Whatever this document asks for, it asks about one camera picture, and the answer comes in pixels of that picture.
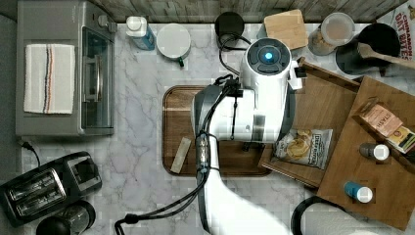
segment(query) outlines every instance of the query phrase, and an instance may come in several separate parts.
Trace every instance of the wooden tray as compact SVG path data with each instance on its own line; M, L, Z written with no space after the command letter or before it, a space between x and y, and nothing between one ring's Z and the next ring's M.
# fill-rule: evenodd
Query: wooden tray
M296 92L296 129L333 129L329 158L340 138L348 113L353 105L360 83L300 59L306 69L304 88ZM301 164L271 161L272 150L263 152L260 165L292 177L309 187L318 188L324 170Z
M365 76L317 195L348 211L405 230L415 207L415 174L408 168L411 165L402 163L403 157L389 157L385 163L378 164L361 157L358 151L360 144L376 143L378 139L356 118L358 110L374 96L384 102L404 126L415 129L415 97ZM344 185L348 181L371 188L373 200L359 204L347 196Z
M165 92L162 102L162 164L173 175L196 175L195 136L190 121L193 97L205 86L174 86ZM192 140L189 152L179 174L170 171L182 137ZM219 143L219 165L223 176L265 176L271 170L258 166L263 148L252 144L248 152L243 143Z

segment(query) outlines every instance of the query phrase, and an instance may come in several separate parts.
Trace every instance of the power cord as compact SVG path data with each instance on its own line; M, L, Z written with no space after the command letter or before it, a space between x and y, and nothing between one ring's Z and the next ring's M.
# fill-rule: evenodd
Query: power cord
M200 135L205 134L207 136L211 136L211 134L208 133L209 131L209 126L210 126L210 120L213 117L213 113L214 110L216 109L216 107L219 105L219 103L232 91L234 91L236 85L234 81L226 81L226 84L222 90L222 93L219 95L219 97L217 98L216 102L212 105L212 107L210 108L210 110L207 113L207 116L204 120L204 123L202 125L202 130L200 131L200 133L198 134L198 136L196 138L198 138ZM211 169L214 170L219 170L218 168L215 167L210 167L210 146L209 146L209 141L207 141L207 150L208 150L208 158L207 158L207 166L205 168L200 167L197 169L197 173L201 172L202 173L202 182L197 186L196 189L194 189L192 192L190 192L188 195L186 195L185 197L183 197L182 199L177 200L176 202L158 209L156 211L153 212L149 212L149 213L144 213L144 214L133 214L133 213L128 213L124 219L121 219L119 221L117 221L115 223L115 232L117 235L125 235L123 229L122 229L122 224L126 223L126 224L135 224L137 222L139 222L140 220L150 220L150 219L159 219L159 218L166 218L166 217L170 217L173 215L176 215L180 212L182 212L184 209L186 209L198 196L199 192L204 188L206 182L208 181L208 175L210 173ZM161 212L165 212L169 209L172 209L174 207L176 207L177 205L180 205L182 203L186 202L186 204L184 204L183 206L181 206L179 209L169 212L169 213L165 213L165 214L159 214Z
M221 85L222 83L224 83L226 81L226 79L228 78L233 78L233 75L231 73L225 75L225 76L220 76L216 79L216 81L214 82L213 85Z
M226 65L223 62L223 59L222 59L222 51L223 51L223 49L228 49L230 51L246 51L248 49L248 48L240 48L240 47L228 47L228 46L226 46L226 43L228 43L229 41L235 41L237 39L242 39L243 41L245 41L246 43L248 43L250 45L251 45L251 42L247 38L245 38L245 37L243 37L243 36L241 36L241 35L239 35L237 33L233 33L233 32L228 32L228 33L224 33L224 34L220 35L219 42L221 41L220 40L221 37L224 36L224 35L232 35L232 36L229 37L229 38L227 38L220 45L220 48L219 48L219 61L220 61L220 64L222 64L227 70L232 71L233 73L239 75L240 73L237 70L231 68L230 66Z
M29 151L33 152L34 156L35 156L35 157L36 157L36 159L37 159L37 167L40 167L40 160L39 160L39 156L37 155L37 153L36 153L36 151L34 150L33 146L31 146L31 145L30 145L27 141L22 141L22 140L20 140L20 141L19 141L19 144L20 144L23 148L25 148L25 149L27 149L27 150L29 150Z

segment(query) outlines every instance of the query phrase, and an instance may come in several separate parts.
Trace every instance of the bottle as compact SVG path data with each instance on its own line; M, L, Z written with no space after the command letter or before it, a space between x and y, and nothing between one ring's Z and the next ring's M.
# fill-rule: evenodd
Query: bottle
M388 146L372 143L361 144L359 152L361 156L375 161L384 161L390 154Z
M142 17L129 17L127 19L127 35L131 37L138 48L146 51L155 49L155 35Z
M370 188L351 181L345 184L345 193L360 203L369 203L373 198L373 192Z

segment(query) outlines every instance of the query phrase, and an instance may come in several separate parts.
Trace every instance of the snack bag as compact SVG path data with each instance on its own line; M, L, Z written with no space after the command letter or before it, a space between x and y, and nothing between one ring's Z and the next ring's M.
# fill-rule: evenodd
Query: snack bag
M378 97L368 99L366 105L360 110L359 116L373 130L384 137L391 136L400 126L402 120L379 102Z
M273 160L324 169L332 133L332 129L291 129L286 136L274 144Z
M397 129L387 140L402 154L415 147L415 133L404 126Z

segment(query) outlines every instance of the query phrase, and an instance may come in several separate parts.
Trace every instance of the spatula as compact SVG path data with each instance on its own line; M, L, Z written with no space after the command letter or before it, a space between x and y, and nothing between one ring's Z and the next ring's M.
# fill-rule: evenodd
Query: spatula
M407 67L407 68L411 68L415 70L415 62L413 61L406 61L406 60L403 60L397 57L392 57L392 56L377 53L372 49L372 47L370 47L370 45L361 43L361 42L358 43L357 47L358 47L360 56L363 59L376 58L376 59L391 62L393 64L398 64L403 67Z

